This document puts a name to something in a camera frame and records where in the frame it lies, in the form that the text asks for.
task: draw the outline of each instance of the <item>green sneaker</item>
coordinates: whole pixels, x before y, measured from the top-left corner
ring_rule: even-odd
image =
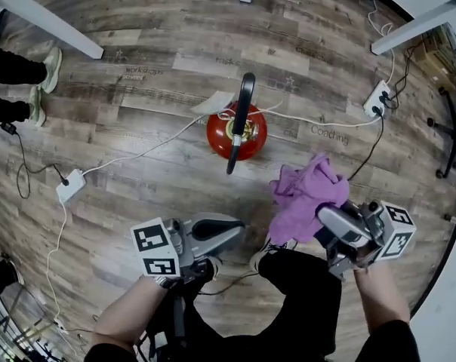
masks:
[[[59,69],[62,64],[62,51],[58,47],[51,49],[44,60],[47,78],[39,85],[46,93],[51,93],[59,81]]]
[[[45,112],[40,103],[41,95],[40,89],[38,87],[32,87],[30,90],[30,118],[29,121],[32,122],[36,127],[41,127],[45,122]]]

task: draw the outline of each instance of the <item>pink towel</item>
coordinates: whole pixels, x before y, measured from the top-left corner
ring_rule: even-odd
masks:
[[[349,198],[349,182],[334,173],[325,154],[318,154],[302,170],[282,166],[280,179],[271,181],[270,188],[280,211],[270,223],[269,235],[278,245],[291,238],[310,241],[322,227],[317,207],[322,203],[340,207]]]

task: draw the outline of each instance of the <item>white power strip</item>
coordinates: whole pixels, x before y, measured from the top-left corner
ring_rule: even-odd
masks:
[[[59,195],[59,200],[62,204],[65,204],[70,198],[72,198],[79,190],[81,190],[86,182],[85,178],[82,176],[82,172],[79,169],[74,169],[74,171],[67,177],[69,185],[65,186],[60,184],[57,187],[57,194]]]
[[[59,329],[59,331],[61,331],[64,334],[68,334],[69,333],[66,330],[66,327],[64,326],[64,324],[59,319],[57,319],[56,322],[57,322],[57,328]]]
[[[379,99],[382,97],[383,91],[386,91],[388,95],[391,92],[389,86],[384,80],[380,81],[377,84],[374,91],[372,91],[371,95],[369,95],[369,98],[365,101],[364,112],[367,116],[373,118],[377,115],[372,109],[373,107],[377,107],[381,111],[381,115],[384,115],[384,104]]]

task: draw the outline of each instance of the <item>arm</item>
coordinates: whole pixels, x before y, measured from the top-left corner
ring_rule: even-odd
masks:
[[[399,292],[386,261],[375,262],[367,269],[355,269],[354,276],[369,333],[390,321],[409,323],[411,315],[408,303]]]
[[[141,277],[99,317],[92,334],[92,346],[109,343],[134,354],[134,343],[143,334],[167,292],[152,278]]]

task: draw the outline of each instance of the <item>shoe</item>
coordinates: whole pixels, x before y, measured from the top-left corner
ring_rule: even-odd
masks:
[[[270,236],[267,235],[267,238],[265,239],[265,244],[261,247],[261,250],[256,252],[250,259],[250,268],[253,272],[258,273],[258,264],[260,264],[260,260],[265,255],[271,255],[275,253],[278,250],[294,250],[295,247],[297,246],[297,242],[293,239],[290,241],[287,241],[283,245],[276,245],[271,242]]]
[[[41,105],[41,94],[38,87],[32,87],[30,90],[30,118],[29,121],[32,122],[36,127],[41,127],[45,122],[45,112]]]
[[[46,93],[51,93],[59,81],[60,64],[62,64],[62,51],[58,47],[51,49],[44,60],[47,69],[47,78],[39,85]]]
[[[213,279],[212,280],[216,280],[216,277],[220,273],[220,270],[221,270],[221,267],[223,266],[223,263],[217,257],[213,257],[213,256],[209,256],[206,259],[213,266],[214,274],[213,274]]]
[[[21,273],[19,273],[17,266],[15,265],[14,261],[11,259],[9,255],[6,253],[1,254],[2,258],[12,267],[13,272],[15,273],[15,281],[20,283],[22,286],[25,285],[25,279]]]

